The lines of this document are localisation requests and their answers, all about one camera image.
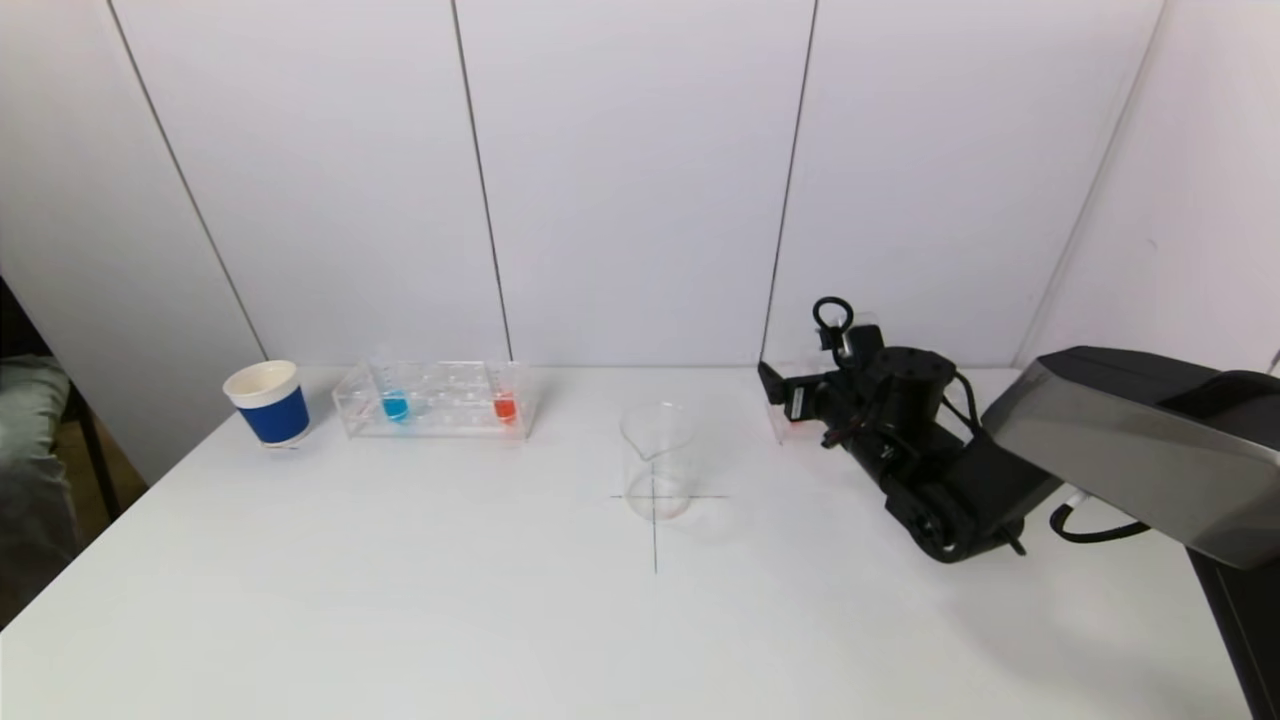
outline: chair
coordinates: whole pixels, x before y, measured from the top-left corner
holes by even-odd
[[[120,516],[120,501],[115,496],[115,484],[111,483],[111,473],[106,469],[106,455],[102,452],[102,441],[97,437],[97,425],[93,424],[93,413],[84,402],[84,396],[79,393],[76,384],[67,398],[67,410],[63,420],[76,420],[79,423],[81,434],[84,436],[84,448],[88,451],[88,461],[93,465],[93,477],[97,478],[97,489],[102,493],[102,503],[106,506],[108,524]]]

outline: wooden floor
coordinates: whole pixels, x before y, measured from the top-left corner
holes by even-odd
[[[97,423],[97,434],[102,439],[102,451],[106,454],[115,496],[120,500],[120,507],[128,509],[142,497],[147,486],[101,421]],[[67,466],[67,480],[72,486],[72,502],[79,523],[81,542],[87,547],[106,529],[106,506],[102,503],[102,495],[93,477],[93,465],[90,464],[84,436],[81,434],[78,423],[63,423],[58,428],[56,447],[58,459]]]

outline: paper cup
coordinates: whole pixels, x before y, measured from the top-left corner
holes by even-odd
[[[266,447],[292,445],[311,427],[298,366],[288,360],[250,365],[227,378],[223,392]]]

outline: white cable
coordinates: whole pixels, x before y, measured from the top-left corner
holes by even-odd
[[[1066,502],[1064,502],[1062,505],[1066,505],[1071,510],[1075,510],[1076,507],[1084,505],[1084,501],[1089,500],[1091,497],[1093,497],[1093,496],[1089,495],[1089,493],[1087,493],[1087,492],[1084,492],[1083,489],[1078,489],[1078,491],[1075,491],[1075,495],[1073,495],[1071,497],[1066,498]]]

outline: black chair leg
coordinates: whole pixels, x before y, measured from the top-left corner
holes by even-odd
[[[106,469],[106,455],[102,452],[102,441],[97,437],[97,427],[93,425],[93,414],[74,387],[72,387],[70,401],[76,404],[76,418],[81,424],[81,434],[84,436],[88,460],[93,465],[97,489],[102,493],[102,503],[106,505],[106,516],[115,520],[120,516],[120,501],[115,497],[115,484],[111,483],[111,473]]]

